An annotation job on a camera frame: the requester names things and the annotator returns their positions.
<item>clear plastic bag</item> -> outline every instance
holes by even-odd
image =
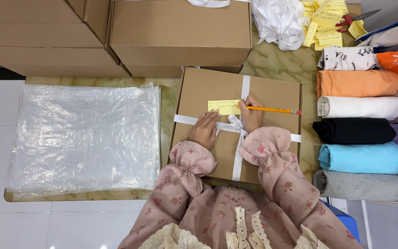
[[[160,91],[24,85],[7,189],[25,199],[153,190],[160,169]]]

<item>pencil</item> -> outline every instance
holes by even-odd
[[[266,112],[302,114],[302,111],[293,111],[286,109],[274,109],[274,108],[265,108],[265,107],[256,107],[256,106],[247,106],[247,108],[250,110],[258,110]]]

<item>hand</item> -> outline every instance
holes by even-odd
[[[251,95],[248,95],[245,101],[244,99],[239,101],[240,113],[244,120],[245,129],[249,134],[262,126],[263,111],[250,110],[247,106],[263,107],[263,105]]]
[[[219,109],[216,111],[213,109],[202,114],[195,126],[188,132],[189,140],[210,150],[216,140],[216,122],[219,120],[219,117]]]

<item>blue chair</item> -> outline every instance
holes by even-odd
[[[322,201],[322,202],[329,208],[329,210],[331,210],[331,212],[333,212],[337,216],[337,218],[339,218],[339,220],[345,225],[345,227],[348,229],[348,231],[360,243],[359,229],[357,228],[356,220],[353,217],[347,215],[346,213],[340,211],[335,206],[333,206],[331,204],[328,204],[328,203],[326,203],[324,201]]]

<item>cream lace collar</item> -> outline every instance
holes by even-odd
[[[236,207],[237,233],[226,232],[228,249],[272,249],[270,241],[260,224],[260,211],[251,215],[254,233],[248,237],[245,223],[245,209]],[[314,233],[303,225],[302,235],[297,240],[294,249],[329,249]],[[139,249],[211,249],[211,247],[201,243],[190,231],[180,229],[177,224],[171,223],[159,229],[151,235]]]

